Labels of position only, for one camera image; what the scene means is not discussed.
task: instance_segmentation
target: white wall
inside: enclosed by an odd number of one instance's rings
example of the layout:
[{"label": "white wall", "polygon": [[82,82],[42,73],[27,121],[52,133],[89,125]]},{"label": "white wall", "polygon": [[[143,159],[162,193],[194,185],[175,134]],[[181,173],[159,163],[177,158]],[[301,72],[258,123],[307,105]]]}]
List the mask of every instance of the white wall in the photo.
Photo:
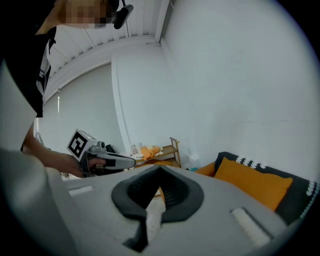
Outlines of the white wall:
[{"label": "white wall", "polygon": [[183,144],[181,92],[172,81],[163,49],[133,46],[114,54],[112,65],[130,144],[167,146],[169,137]]},{"label": "white wall", "polygon": [[39,132],[44,145],[69,153],[67,144],[76,129],[125,153],[115,110],[111,65],[97,68],[64,87],[43,107]]},{"label": "white wall", "polygon": [[229,151],[319,178],[319,66],[283,9],[267,1],[176,0],[161,44],[188,101],[201,165]]}]

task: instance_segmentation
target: white ceiling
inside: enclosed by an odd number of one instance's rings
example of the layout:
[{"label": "white ceiling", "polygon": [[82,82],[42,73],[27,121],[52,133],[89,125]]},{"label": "white ceiling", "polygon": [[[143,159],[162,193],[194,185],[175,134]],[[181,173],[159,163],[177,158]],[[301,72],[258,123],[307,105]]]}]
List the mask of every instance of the white ceiling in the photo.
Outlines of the white ceiling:
[{"label": "white ceiling", "polygon": [[159,23],[163,24],[163,2],[166,0],[126,0],[126,4],[133,5],[134,9],[127,20],[127,26],[124,25],[119,30],[116,30],[113,24],[107,24],[100,29],[59,26],[55,35],[56,44],[50,50],[50,77],[73,59],[97,46],[129,37],[155,36]]}]

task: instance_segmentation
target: black shirt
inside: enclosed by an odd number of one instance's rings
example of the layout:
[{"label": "black shirt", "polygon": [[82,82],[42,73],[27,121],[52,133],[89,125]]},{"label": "black shirt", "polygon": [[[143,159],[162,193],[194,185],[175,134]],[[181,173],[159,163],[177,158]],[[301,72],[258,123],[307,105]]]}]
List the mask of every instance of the black shirt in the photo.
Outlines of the black shirt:
[{"label": "black shirt", "polygon": [[10,26],[4,28],[3,56],[9,71],[20,91],[36,111],[37,117],[43,116],[43,100],[36,82],[39,78],[43,55],[48,42],[53,45],[56,28],[47,34],[35,35],[54,7],[55,0],[10,1],[8,10],[14,10]]}]

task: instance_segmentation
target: black pillow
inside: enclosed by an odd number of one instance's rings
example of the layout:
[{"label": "black pillow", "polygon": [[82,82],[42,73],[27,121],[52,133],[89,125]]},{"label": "black pillow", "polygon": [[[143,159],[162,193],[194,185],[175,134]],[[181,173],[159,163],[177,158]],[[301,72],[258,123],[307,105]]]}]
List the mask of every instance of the black pillow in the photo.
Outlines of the black pillow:
[{"label": "black pillow", "polygon": [[219,171],[223,158],[236,161],[239,164],[245,164],[260,173],[274,174],[282,178],[293,179],[291,186],[288,188],[284,198],[275,210],[275,212],[280,215],[288,225],[307,213],[319,193],[320,185],[316,182],[269,166],[263,166],[260,163],[256,163],[252,160],[249,161],[247,158],[242,158],[229,152],[220,152],[218,154],[214,164],[216,173]]}]

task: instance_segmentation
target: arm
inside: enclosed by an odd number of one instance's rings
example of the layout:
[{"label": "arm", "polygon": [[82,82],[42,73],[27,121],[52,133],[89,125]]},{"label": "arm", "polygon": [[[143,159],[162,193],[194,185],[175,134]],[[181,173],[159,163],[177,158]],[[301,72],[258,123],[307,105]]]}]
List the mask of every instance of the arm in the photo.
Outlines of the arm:
[{"label": "arm", "polygon": [[[24,139],[23,153],[38,158],[45,167],[51,167],[61,173],[68,173],[82,178],[83,174],[79,168],[78,161],[72,155],[55,152],[41,145],[34,137],[33,127],[32,124]],[[95,165],[104,165],[106,161],[94,158],[90,159],[88,163],[91,168]]]}]

